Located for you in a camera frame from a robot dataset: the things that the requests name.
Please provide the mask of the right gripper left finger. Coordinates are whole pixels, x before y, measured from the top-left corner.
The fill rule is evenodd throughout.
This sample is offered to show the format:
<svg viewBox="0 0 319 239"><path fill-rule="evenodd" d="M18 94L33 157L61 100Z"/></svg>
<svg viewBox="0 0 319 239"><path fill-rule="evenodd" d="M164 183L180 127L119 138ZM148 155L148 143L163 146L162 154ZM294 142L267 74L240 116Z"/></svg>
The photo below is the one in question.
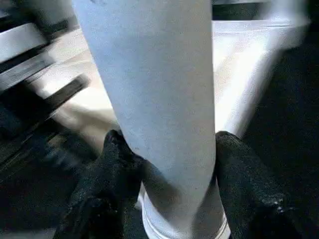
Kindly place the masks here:
<svg viewBox="0 0 319 239"><path fill-rule="evenodd" d="M119 130L109 131L101 155L83 172L62 214L55 239L122 239L137 200L144 160Z"/></svg>

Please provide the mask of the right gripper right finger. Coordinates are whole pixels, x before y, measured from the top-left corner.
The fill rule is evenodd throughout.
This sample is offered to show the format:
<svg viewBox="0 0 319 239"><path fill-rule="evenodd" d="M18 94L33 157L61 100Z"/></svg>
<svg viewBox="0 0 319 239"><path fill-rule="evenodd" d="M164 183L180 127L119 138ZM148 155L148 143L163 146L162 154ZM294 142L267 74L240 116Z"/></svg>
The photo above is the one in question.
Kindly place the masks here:
<svg viewBox="0 0 319 239"><path fill-rule="evenodd" d="M237 136L216 134L219 192L233 239L312 239L314 224Z"/></svg>

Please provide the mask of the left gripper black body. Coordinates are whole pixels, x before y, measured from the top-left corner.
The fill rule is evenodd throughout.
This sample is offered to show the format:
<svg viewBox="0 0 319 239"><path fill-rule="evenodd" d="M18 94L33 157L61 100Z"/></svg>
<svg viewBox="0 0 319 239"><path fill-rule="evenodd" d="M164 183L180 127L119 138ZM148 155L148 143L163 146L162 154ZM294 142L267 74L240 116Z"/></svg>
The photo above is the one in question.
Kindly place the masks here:
<svg viewBox="0 0 319 239"><path fill-rule="evenodd" d="M83 74L71 79L53 93L43 87L22 81L0 92L0 128L30 129L46 121L52 113L87 88Z"/></svg>

